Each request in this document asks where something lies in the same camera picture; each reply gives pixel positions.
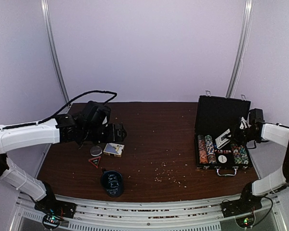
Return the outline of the yellow blue card deck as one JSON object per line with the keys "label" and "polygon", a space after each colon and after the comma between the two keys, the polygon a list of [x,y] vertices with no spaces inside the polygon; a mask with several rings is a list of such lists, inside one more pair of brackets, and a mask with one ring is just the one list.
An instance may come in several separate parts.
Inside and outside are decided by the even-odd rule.
{"label": "yellow blue card deck", "polygon": [[103,153],[106,155],[113,155],[114,157],[122,157],[125,145],[117,143],[107,143]]}

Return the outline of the white card deck box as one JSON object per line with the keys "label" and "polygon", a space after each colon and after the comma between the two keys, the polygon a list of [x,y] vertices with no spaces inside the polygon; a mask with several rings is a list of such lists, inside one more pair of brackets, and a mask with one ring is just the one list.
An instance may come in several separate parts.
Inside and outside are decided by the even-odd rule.
{"label": "white card deck box", "polygon": [[217,149],[222,149],[226,144],[231,141],[231,130],[227,129],[219,137],[215,139]]}

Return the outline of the white dealer button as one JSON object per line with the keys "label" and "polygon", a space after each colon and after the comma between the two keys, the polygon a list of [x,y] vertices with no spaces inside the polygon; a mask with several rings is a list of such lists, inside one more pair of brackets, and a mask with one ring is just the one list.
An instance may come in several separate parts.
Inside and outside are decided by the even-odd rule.
{"label": "white dealer button", "polygon": [[221,164],[225,164],[228,161],[228,158],[225,155],[219,155],[217,159]]}

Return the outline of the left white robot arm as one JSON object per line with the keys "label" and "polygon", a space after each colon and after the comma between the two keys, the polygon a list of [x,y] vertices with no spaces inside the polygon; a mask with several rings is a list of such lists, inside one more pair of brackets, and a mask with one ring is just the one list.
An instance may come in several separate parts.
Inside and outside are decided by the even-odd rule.
{"label": "left white robot arm", "polygon": [[107,105],[89,101],[82,111],[75,114],[55,113],[43,121],[0,125],[0,180],[28,194],[48,213],[56,213],[60,204],[51,186],[27,174],[8,158],[7,153],[40,144],[123,142],[127,132],[122,123],[109,122],[110,114]]}

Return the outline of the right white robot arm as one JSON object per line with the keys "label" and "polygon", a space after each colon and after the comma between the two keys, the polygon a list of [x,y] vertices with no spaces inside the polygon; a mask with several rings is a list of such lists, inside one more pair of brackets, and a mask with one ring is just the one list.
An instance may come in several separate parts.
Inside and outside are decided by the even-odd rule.
{"label": "right white robot arm", "polygon": [[265,196],[289,186],[289,126],[266,122],[263,110],[254,108],[232,127],[231,140],[243,146],[252,141],[260,145],[254,153],[268,163],[266,175],[248,183],[237,201],[237,208],[246,213]]}

